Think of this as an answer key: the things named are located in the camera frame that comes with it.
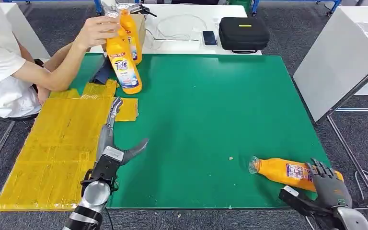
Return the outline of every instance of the bottle cap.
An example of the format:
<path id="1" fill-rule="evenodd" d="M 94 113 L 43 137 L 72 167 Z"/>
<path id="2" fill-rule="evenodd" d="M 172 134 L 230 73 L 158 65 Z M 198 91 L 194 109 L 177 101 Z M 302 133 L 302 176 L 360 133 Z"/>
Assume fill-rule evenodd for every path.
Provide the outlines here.
<path id="1" fill-rule="evenodd" d="M 118 4 L 118 6 L 116 8 L 118 9 L 118 11 L 121 15 L 123 15 L 123 16 L 130 15 L 130 6 L 129 6 L 129 4 L 121 3 L 121 4 Z"/>
<path id="2" fill-rule="evenodd" d="M 253 156 L 249 162 L 249 172 L 251 174 L 258 173 L 260 169 L 260 160 L 259 158 Z"/>
<path id="3" fill-rule="evenodd" d="M 119 17 L 119 13 L 118 12 L 115 12 L 115 11 L 111 11 L 111 12 L 106 13 L 106 16 L 112 17 L 112 18 L 118 18 Z"/>

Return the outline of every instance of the white desk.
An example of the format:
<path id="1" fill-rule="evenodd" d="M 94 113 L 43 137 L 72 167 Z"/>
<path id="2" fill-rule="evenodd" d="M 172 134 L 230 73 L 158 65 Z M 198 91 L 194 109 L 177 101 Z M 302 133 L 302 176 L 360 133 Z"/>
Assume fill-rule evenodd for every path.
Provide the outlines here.
<path id="1" fill-rule="evenodd" d="M 37 37 L 16 3 L 0 3 L 6 18 L 12 25 L 13 33 L 34 59 L 49 59 L 50 55 Z"/>
<path id="2" fill-rule="evenodd" d="M 224 50 L 220 43 L 218 27 L 223 17 L 247 17 L 242 6 L 229 5 L 185 5 L 185 4 L 144 4 L 150 12 L 157 15 L 145 15 L 146 29 L 151 31 L 157 39 L 165 39 L 165 35 L 185 34 L 175 36 L 174 41 L 154 41 L 149 32 L 146 32 L 142 53 L 144 54 L 233 54 Z M 214 31 L 217 46 L 204 46 L 201 32 Z M 177 39 L 197 41 L 177 41 Z M 102 52 L 101 47 L 94 47 L 91 52 Z"/>
<path id="3" fill-rule="evenodd" d="M 368 38 L 358 22 L 368 22 L 368 6 L 338 7 L 293 76 L 315 121 L 368 74 Z M 368 95 L 368 83 L 356 95 Z"/>

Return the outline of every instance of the blue metal frame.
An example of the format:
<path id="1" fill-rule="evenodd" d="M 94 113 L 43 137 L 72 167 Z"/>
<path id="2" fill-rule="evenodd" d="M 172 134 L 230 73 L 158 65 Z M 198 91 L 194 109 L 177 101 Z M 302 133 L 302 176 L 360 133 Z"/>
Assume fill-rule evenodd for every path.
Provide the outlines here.
<path id="1" fill-rule="evenodd" d="M 13 2 L 13 1 L 62 1 L 62 0 L 3 0 L 3 2 Z M 97 14 L 100 14 L 102 12 L 102 6 L 99 2 L 100 0 L 93 0 L 95 3 L 95 8 Z"/>
<path id="2" fill-rule="evenodd" d="M 333 1 L 334 5 L 331 9 L 331 13 L 333 13 L 336 10 L 336 7 L 338 7 L 338 5 L 341 3 L 342 0 L 266 0 L 266 1 L 316 1 L 316 2 L 320 2 L 320 1 Z M 253 5 L 252 5 L 252 13 L 256 14 L 257 13 L 257 5 L 259 4 L 260 0 L 254 0 L 253 1 Z"/>

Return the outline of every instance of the smartphone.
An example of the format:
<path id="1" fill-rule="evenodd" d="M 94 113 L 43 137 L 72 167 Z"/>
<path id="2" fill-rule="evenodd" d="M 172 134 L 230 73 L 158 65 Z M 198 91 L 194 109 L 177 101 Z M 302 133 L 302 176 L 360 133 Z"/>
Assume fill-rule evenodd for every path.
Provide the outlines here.
<path id="1" fill-rule="evenodd" d="M 204 45 L 206 46 L 217 46 L 217 40 L 213 31 L 203 31 L 202 40 L 204 40 Z"/>

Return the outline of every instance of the white cable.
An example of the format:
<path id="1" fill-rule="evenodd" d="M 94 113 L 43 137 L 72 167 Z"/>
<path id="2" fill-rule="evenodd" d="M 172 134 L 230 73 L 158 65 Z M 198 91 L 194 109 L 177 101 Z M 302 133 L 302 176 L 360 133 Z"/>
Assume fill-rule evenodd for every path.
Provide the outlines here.
<path id="1" fill-rule="evenodd" d="M 308 219 L 308 217 L 305 217 L 305 219 L 307 220 L 307 222 L 310 225 L 311 229 L 315 230 L 314 226 L 311 224 L 311 221 Z"/>
<path id="2" fill-rule="evenodd" d="M 355 172 L 355 180 L 356 180 L 356 183 L 357 183 L 357 186 L 359 187 L 359 191 L 360 191 L 360 195 L 362 196 L 362 199 L 365 199 L 365 196 L 363 195 L 363 191 L 362 191 L 362 188 L 360 187 L 360 184 L 359 184 L 359 180 L 357 179 L 357 171 Z"/>
<path id="3" fill-rule="evenodd" d="M 150 30 L 146 29 L 147 32 L 149 32 L 153 38 L 153 42 L 151 43 L 151 47 L 150 49 L 154 49 L 154 41 L 158 41 L 160 42 L 160 46 L 156 49 L 159 49 L 162 45 L 162 43 L 164 41 L 167 41 L 167 40 L 170 40 L 169 38 L 175 38 L 175 37 L 178 37 L 180 36 L 181 37 L 181 40 L 187 40 L 187 41 L 190 41 L 191 40 L 191 36 L 190 34 L 173 34 L 173 35 L 166 35 L 165 33 L 163 33 L 160 29 L 159 29 L 159 25 L 166 21 L 166 20 L 170 20 L 172 18 L 175 18 L 175 17 L 182 17 L 182 16 L 189 16 L 189 17 L 194 17 L 194 18 L 197 18 L 198 20 L 200 20 L 203 24 L 204 24 L 204 30 L 207 30 L 207 23 L 200 17 L 198 16 L 195 16 L 195 15 L 192 15 L 192 14 L 178 14 L 178 15 L 173 15 L 173 16 L 170 16 L 170 17 L 167 17 L 167 18 L 164 18 L 162 19 L 159 23 L 157 23 L 156 25 L 156 30 L 155 30 L 155 33 L 153 34 Z M 161 35 L 163 38 L 162 39 L 157 39 L 157 35 Z"/>

